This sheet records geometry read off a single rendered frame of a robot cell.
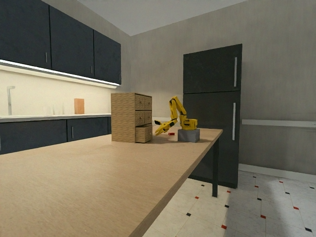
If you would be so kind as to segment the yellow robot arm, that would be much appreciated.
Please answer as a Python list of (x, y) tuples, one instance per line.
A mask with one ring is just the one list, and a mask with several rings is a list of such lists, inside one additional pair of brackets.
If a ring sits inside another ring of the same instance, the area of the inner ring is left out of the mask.
[[(173, 104), (172, 104), (173, 103)], [(169, 100), (169, 106), (171, 110), (171, 119), (170, 121), (167, 122), (168, 126), (171, 128), (172, 126), (177, 123), (177, 110), (179, 111), (179, 119), (180, 119), (180, 126), (182, 127), (183, 130), (195, 130), (197, 127), (195, 126), (195, 119), (188, 119), (186, 118), (186, 111), (183, 107), (183, 105), (180, 103), (179, 99), (177, 96), (174, 96)], [(177, 108), (177, 110), (176, 110)], [(184, 125), (185, 124), (185, 125)]]

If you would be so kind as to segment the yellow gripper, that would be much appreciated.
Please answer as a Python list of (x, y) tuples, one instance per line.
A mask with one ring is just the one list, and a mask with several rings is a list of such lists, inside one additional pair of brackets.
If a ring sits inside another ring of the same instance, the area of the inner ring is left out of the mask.
[(158, 120), (155, 120), (155, 124), (158, 124), (158, 125), (161, 125), (156, 131), (155, 131), (155, 133), (157, 133), (156, 134), (156, 136), (157, 135), (160, 135), (161, 133), (166, 133), (168, 130), (169, 130), (169, 126), (168, 126), (168, 124), (166, 123), (166, 122), (164, 122), (163, 124), (160, 122), (160, 121), (158, 121)]

